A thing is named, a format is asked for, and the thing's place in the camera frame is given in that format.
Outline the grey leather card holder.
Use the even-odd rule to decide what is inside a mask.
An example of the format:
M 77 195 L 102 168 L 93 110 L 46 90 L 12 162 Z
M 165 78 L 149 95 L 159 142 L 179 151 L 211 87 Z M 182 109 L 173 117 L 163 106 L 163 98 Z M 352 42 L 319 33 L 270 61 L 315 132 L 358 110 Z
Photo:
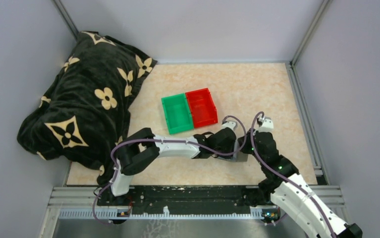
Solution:
M 242 153 L 241 151 L 238 151 L 237 153 L 229 156 L 219 156 L 218 157 L 221 160 L 225 160 L 232 163 L 239 163 L 239 162 L 247 162 L 248 160 L 248 154 Z

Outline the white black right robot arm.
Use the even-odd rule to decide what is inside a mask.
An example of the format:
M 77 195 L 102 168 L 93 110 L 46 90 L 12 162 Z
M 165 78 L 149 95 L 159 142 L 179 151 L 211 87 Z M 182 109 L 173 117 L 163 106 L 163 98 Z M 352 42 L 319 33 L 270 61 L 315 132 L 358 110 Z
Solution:
M 310 238 L 361 238 L 362 229 L 336 215 L 308 186 L 299 170 L 279 153 L 270 132 L 247 133 L 243 152 L 252 154 L 266 179 L 259 186 L 264 204 L 281 208 Z

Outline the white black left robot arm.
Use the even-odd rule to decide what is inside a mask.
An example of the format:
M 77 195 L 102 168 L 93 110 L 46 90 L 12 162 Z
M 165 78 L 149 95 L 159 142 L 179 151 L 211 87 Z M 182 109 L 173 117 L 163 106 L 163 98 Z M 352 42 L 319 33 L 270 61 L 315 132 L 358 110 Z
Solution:
M 207 159 L 216 155 L 229 160 L 239 149 L 236 134 L 229 127 L 216 133 L 206 132 L 184 138 L 160 136 L 148 127 L 143 128 L 115 146 L 110 153 L 114 174 L 109 181 L 109 199 L 116 205 L 124 204 L 133 177 L 144 171 L 155 159 Z

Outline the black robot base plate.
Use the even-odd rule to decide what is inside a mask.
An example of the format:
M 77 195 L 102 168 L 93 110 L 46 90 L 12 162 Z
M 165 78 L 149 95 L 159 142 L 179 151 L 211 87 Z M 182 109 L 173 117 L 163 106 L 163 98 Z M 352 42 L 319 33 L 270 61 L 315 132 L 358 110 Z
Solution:
M 161 214 L 167 207 L 172 215 L 248 214 L 251 207 L 270 206 L 258 186 L 151 186 L 134 185 L 125 195 L 114 196 L 107 189 L 98 206 L 125 206 L 133 215 Z

